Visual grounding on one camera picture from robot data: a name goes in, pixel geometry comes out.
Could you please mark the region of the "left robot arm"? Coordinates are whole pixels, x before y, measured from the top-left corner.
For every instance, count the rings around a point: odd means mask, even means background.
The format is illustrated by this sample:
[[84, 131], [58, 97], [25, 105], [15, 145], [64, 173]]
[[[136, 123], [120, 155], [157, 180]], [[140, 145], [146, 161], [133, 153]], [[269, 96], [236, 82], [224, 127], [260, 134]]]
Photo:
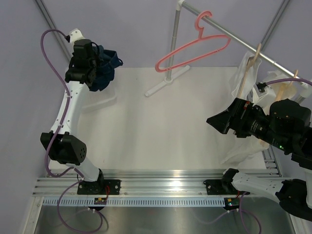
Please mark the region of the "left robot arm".
[[61, 80], [65, 93], [57, 119], [50, 131], [40, 136], [46, 150], [44, 163], [47, 173], [57, 177], [49, 169], [49, 160], [75, 170], [81, 177], [79, 195], [97, 195], [105, 191], [102, 170], [87, 158], [86, 144], [76, 137], [84, 97], [96, 78], [98, 67], [99, 52], [95, 52], [92, 45], [89, 39], [74, 41], [73, 56], [65, 78]]

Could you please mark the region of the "dark blue denim skirt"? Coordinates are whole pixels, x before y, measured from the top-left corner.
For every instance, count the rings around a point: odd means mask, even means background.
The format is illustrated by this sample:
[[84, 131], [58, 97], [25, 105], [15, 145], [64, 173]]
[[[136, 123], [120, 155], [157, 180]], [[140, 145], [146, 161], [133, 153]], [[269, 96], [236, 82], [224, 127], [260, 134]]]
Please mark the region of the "dark blue denim skirt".
[[91, 92], [103, 91], [115, 78], [115, 69], [123, 65], [117, 52], [106, 50], [102, 45], [93, 46], [93, 50], [99, 58], [99, 66], [96, 69], [96, 78], [89, 90]]

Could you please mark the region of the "white satin garment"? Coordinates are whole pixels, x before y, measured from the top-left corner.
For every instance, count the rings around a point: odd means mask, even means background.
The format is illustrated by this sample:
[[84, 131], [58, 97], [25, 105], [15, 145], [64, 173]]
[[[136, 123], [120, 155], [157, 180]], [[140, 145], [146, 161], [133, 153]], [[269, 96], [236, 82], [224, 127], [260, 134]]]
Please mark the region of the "white satin garment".
[[240, 97], [245, 99], [256, 83], [258, 68], [262, 62], [260, 58], [256, 59], [255, 63], [248, 69], [247, 74], [245, 75], [248, 62], [252, 61], [253, 57], [254, 54], [247, 51], [238, 66], [238, 69], [229, 80], [231, 95], [234, 98], [237, 97], [239, 90], [241, 90]]

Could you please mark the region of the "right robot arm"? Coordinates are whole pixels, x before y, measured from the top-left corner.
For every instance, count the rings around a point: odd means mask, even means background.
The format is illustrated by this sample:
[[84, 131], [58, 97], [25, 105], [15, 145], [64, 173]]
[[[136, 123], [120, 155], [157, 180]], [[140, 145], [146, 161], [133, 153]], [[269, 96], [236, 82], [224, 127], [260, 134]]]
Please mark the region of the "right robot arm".
[[257, 177], [239, 169], [228, 168], [220, 179], [220, 187], [227, 194], [247, 192], [266, 197], [289, 214], [312, 219], [312, 112], [299, 103], [284, 99], [275, 101], [269, 113], [247, 100], [235, 98], [223, 112], [209, 117], [206, 122], [221, 134], [234, 131], [238, 138], [256, 137], [269, 144], [279, 175], [286, 175], [285, 155], [298, 165], [304, 179], [289, 178], [274, 181]]

